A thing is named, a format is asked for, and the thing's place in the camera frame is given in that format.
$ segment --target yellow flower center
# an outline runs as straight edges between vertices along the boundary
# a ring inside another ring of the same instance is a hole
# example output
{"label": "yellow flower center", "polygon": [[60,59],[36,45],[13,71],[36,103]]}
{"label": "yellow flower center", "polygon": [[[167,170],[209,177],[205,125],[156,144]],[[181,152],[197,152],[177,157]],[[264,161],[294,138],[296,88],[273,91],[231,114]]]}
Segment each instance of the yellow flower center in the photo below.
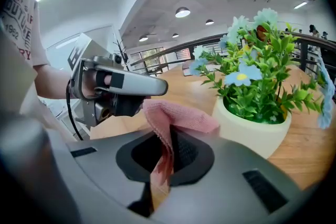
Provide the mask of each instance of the yellow flower center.
{"label": "yellow flower center", "polygon": [[247,76],[246,76],[245,74],[240,73],[240,74],[237,76],[237,80],[244,80],[244,79],[247,79]]}
{"label": "yellow flower center", "polygon": [[251,51],[251,48],[248,45],[245,45],[243,51]]}

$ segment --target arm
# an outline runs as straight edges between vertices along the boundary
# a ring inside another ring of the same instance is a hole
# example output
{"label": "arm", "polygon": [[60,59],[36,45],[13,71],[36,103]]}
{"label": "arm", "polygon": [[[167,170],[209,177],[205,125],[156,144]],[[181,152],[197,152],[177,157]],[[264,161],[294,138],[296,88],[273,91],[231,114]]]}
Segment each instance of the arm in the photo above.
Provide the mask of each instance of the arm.
{"label": "arm", "polygon": [[70,74],[49,65],[34,66],[37,72],[35,86],[40,97],[49,99],[65,99],[66,87]]}
{"label": "arm", "polygon": [[[38,96],[49,99],[65,99],[66,87],[71,75],[62,70],[55,69],[49,65],[34,66],[37,72],[35,86]],[[106,76],[104,82],[109,85],[111,76]],[[83,74],[83,94],[94,95],[96,84],[96,72],[86,71]]]}

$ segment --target artificial plant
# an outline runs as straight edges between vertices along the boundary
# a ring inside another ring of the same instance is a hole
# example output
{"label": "artificial plant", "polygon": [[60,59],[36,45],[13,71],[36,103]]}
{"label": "artificial plant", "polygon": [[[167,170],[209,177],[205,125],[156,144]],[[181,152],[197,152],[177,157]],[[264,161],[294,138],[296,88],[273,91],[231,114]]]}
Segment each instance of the artificial plant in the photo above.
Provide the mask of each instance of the artificial plant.
{"label": "artificial plant", "polygon": [[[198,46],[194,52],[196,60],[191,65],[192,74],[206,76],[203,84],[213,83],[211,88],[217,89],[218,96],[223,97],[226,109],[243,119],[267,124],[282,123],[287,111],[291,112],[295,107],[302,111],[306,106],[308,111],[321,113],[321,127],[329,126],[332,109],[329,104],[332,102],[334,85],[327,71],[322,70],[318,76],[324,98],[322,95],[315,98],[312,94],[311,90],[318,87],[314,78],[307,84],[301,81],[300,86],[292,86],[291,91],[287,92],[282,83],[290,76],[289,65],[294,63],[291,53],[295,50],[297,37],[278,31],[277,13],[274,10],[263,9],[254,20],[251,24],[244,16],[238,19],[234,17],[228,34],[219,42],[222,48],[227,49],[227,57]],[[295,31],[289,24],[287,27],[289,31]],[[242,39],[246,45],[239,48]],[[208,71],[208,62],[219,65],[216,71],[225,77],[216,77],[215,71]]]}

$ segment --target potted plant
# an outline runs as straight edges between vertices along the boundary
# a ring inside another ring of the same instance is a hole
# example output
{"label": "potted plant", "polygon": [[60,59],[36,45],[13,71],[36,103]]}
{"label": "potted plant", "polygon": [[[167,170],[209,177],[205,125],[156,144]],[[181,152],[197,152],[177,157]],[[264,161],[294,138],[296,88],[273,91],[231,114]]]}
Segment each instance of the potted plant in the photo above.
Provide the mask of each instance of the potted plant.
{"label": "potted plant", "polygon": [[[215,51],[209,52],[198,46],[195,49],[195,61],[190,70],[194,75],[206,76],[203,82],[213,83],[218,98],[214,106],[213,117],[220,125],[220,135],[224,138],[244,144],[264,158],[268,158],[285,138],[291,123],[291,110],[297,107],[302,111],[320,113],[319,124],[326,128],[331,122],[332,96],[335,87],[319,59],[318,79],[309,83],[301,81],[300,86],[292,86],[287,92],[282,82],[290,76],[291,53],[295,49],[292,34],[286,35],[277,29],[277,13],[263,9],[254,17],[254,22],[240,16],[228,28],[219,45],[226,48],[228,57],[222,57]],[[245,46],[238,44],[244,40]],[[220,78],[206,68],[208,62],[219,65],[216,71]],[[323,95],[314,98],[312,90],[318,84]]]}

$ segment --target black cable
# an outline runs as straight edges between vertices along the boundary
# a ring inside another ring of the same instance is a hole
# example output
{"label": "black cable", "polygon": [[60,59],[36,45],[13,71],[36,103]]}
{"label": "black cable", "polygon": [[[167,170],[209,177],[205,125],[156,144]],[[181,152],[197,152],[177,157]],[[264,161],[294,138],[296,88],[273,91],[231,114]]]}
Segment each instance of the black cable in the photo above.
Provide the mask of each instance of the black cable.
{"label": "black cable", "polygon": [[78,135],[79,139],[83,141],[83,137],[79,134],[78,129],[75,125],[75,122],[73,121],[74,118],[72,117],[71,106],[70,106],[70,91],[69,91],[70,81],[71,80],[69,80],[69,82],[68,82],[67,90],[66,90],[66,99],[67,99],[67,107],[68,107],[69,118],[70,118],[72,127],[75,129],[75,132]]}

